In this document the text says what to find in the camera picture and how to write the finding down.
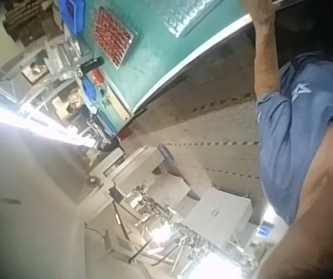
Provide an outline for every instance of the floor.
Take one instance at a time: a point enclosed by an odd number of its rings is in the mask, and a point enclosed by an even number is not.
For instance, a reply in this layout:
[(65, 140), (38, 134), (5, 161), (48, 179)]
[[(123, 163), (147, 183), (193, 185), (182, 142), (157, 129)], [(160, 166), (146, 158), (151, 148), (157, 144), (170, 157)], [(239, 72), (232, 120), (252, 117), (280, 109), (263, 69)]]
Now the floor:
[(197, 61), (180, 82), (130, 125), (121, 145), (165, 145), (174, 166), (201, 197), (211, 186), (249, 195), (259, 223), (266, 200), (259, 180), (253, 96), (254, 49), (240, 33)]

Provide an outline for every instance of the blue container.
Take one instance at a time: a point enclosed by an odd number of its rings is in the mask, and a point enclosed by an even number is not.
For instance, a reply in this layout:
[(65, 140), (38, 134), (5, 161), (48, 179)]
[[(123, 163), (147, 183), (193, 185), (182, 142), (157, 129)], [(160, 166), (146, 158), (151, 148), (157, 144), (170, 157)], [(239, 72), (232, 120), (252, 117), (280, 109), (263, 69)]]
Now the blue container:
[(74, 35), (84, 31), (85, 0), (59, 0), (59, 13)]
[(83, 87), (84, 87), (85, 95), (87, 96), (87, 98), (91, 102), (94, 102), (96, 100), (95, 86), (87, 77), (83, 78)]

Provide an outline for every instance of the wire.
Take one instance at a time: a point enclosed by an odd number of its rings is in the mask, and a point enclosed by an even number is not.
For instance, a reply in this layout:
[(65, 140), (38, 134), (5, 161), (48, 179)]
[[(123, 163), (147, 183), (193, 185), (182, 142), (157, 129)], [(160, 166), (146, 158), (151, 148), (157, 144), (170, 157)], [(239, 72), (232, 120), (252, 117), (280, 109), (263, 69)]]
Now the wire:
[(85, 229), (90, 230), (90, 231), (95, 231), (97, 234), (99, 234), (99, 235), (103, 238), (103, 241), (105, 241), (105, 237), (104, 237), (104, 235), (102, 235), (102, 234), (101, 234), (99, 231), (97, 231), (96, 229), (86, 227), (86, 225), (85, 225)]

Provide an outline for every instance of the fluorescent light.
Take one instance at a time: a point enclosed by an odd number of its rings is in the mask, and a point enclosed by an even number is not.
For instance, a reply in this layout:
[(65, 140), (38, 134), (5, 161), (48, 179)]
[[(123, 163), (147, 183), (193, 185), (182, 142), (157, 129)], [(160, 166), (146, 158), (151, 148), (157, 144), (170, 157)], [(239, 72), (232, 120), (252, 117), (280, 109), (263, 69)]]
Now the fluorescent light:
[(151, 236), (156, 243), (167, 241), (171, 236), (171, 225), (166, 222), (162, 227), (154, 229)]
[(189, 279), (240, 279), (242, 275), (241, 267), (233, 264), (228, 260), (224, 260), (214, 253), (209, 253), (201, 262), (193, 269), (189, 275)]
[(16, 113), (0, 107), (0, 123), (10, 126), (28, 129), (35, 134), (52, 140), (58, 140), (73, 145), (85, 145), (87, 147), (94, 147), (96, 141), (92, 138), (81, 137), (75, 133), (69, 132), (59, 123), (50, 119), (48, 116), (41, 112), (34, 115), (37, 120), (46, 123), (46, 126), (40, 124), (33, 119), (25, 119)]
[(147, 255), (154, 255), (156, 253), (164, 251), (164, 249), (165, 249), (164, 247), (157, 247), (155, 249), (151, 249), (151, 250), (147, 251)]
[(264, 213), (264, 216), (263, 216), (263, 221), (273, 224), (276, 217), (277, 217), (277, 214), (276, 214), (274, 208), (271, 205), (268, 205), (268, 207)]
[(18, 128), (26, 128), (27, 120), (17, 114), (0, 107), (0, 123)]
[(121, 225), (121, 221), (120, 221), (120, 218), (119, 218), (119, 215), (117, 213), (114, 214), (116, 216), (116, 221), (119, 225)]

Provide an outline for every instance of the metal rod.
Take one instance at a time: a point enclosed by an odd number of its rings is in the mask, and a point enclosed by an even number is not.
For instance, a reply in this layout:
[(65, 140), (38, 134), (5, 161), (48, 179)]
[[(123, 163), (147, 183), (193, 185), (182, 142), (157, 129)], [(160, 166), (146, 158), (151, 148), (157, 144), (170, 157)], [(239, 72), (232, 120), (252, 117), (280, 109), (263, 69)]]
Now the metal rod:
[(173, 264), (173, 268), (171, 269), (170, 274), (172, 274), (174, 272), (174, 270), (176, 269), (177, 264), (179, 262), (179, 258), (182, 255), (183, 249), (184, 249), (184, 240), (182, 240), (181, 243), (180, 243), (180, 250), (179, 250), (178, 256), (177, 256), (177, 258), (176, 258), (176, 260)]
[(147, 242), (142, 247), (140, 247), (140, 249), (131, 258), (129, 258), (128, 262), (131, 263), (137, 256), (139, 256), (139, 254), (143, 252), (143, 250), (152, 242), (152, 240), (153, 237), (148, 239)]
[(176, 249), (178, 249), (179, 245), (176, 245), (172, 250), (170, 250), (169, 253), (167, 253), (165, 256), (163, 256), (160, 260), (158, 260), (156, 263), (152, 264), (151, 266), (157, 266), (161, 264), (164, 260), (167, 259)]
[(130, 241), (130, 237), (129, 237), (129, 235), (128, 235), (127, 232), (126, 232), (126, 229), (125, 229), (124, 223), (122, 222), (122, 219), (121, 219), (121, 216), (120, 216), (120, 213), (119, 213), (119, 211), (117, 210), (116, 203), (113, 201), (113, 202), (112, 202), (112, 205), (113, 205), (113, 207), (114, 207), (114, 212), (117, 213), (117, 215), (118, 215), (118, 217), (119, 217), (121, 230), (122, 230), (122, 232), (123, 232), (125, 238), (126, 238), (127, 240)]

